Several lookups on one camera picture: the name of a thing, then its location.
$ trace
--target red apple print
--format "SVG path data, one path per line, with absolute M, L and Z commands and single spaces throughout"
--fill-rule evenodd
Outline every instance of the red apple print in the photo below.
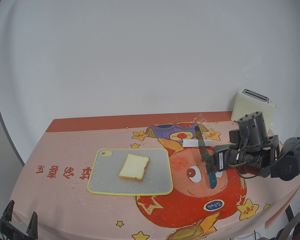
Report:
M 178 138 L 183 139 L 183 138 L 187 138 L 187 135 L 185 133 L 179 133 L 177 135 Z

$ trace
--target gray cutting board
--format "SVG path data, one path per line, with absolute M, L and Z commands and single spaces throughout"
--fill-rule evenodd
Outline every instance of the gray cutting board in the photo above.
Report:
M 119 178 L 128 153 L 150 157 L 142 182 Z M 109 195 L 167 195 L 173 190 L 168 152 L 164 148 L 100 149 L 88 181 L 88 190 Z

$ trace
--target white toaster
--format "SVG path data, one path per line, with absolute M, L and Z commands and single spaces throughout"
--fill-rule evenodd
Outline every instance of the white toaster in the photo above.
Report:
M 246 114 L 261 111 L 265 120 L 265 128 L 268 132 L 272 128 L 272 120 L 275 113 L 276 104 L 268 97 L 249 89 L 241 88 L 236 95 L 231 121 L 237 121 Z

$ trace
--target knife blade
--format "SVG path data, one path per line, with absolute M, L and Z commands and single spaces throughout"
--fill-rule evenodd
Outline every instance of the knife blade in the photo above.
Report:
M 195 127 L 196 138 L 198 140 L 198 147 L 201 154 L 201 159 L 206 163 L 206 172 L 209 178 L 210 188 L 214 189 L 217 186 L 217 178 L 215 173 L 215 158 L 207 151 L 201 130 L 198 126 Z
M 196 138 L 198 140 L 199 151 L 200 151 L 201 155 L 205 155 L 206 147 L 205 147 L 205 144 L 204 144 L 204 140 L 203 140 L 203 137 L 202 137 L 201 130 L 198 126 L 195 126 L 195 133 L 196 133 Z

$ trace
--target star print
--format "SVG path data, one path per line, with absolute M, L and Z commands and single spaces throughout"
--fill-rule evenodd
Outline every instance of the star print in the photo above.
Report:
M 163 209 L 155 198 L 156 196 L 136 196 L 136 202 L 142 206 L 148 215 L 151 215 L 154 209 Z
M 256 211 L 259 208 L 258 204 L 253 204 L 251 200 L 248 198 L 244 205 L 240 205 L 237 207 L 240 211 L 240 221 L 244 219 L 249 219 L 254 216 Z
M 140 131 L 139 133 L 137 132 L 133 132 L 133 139 L 136 138 L 138 140 L 143 141 L 145 139 L 145 137 L 147 137 L 148 134 L 144 133 L 144 131 Z
M 134 144 L 131 144 L 130 146 L 131 146 L 132 149 L 138 149 L 140 144 L 134 143 Z
M 124 225 L 123 221 L 117 221 L 116 226 L 122 227 Z
M 206 139 L 214 139 L 217 141 L 221 141 L 220 139 L 221 133 L 215 132 L 213 129 L 209 129 L 208 132 L 203 132 L 202 134 L 206 136 Z
M 271 204 L 265 204 L 265 206 L 263 207 L 263 210 L 267 210 L 269 207 L 271 206 Z
M 138 234 L 131 235 L 135 240 L 146 240 L 150 236 L 149 235 L 144 235 L 142 231 L 139 231 Z

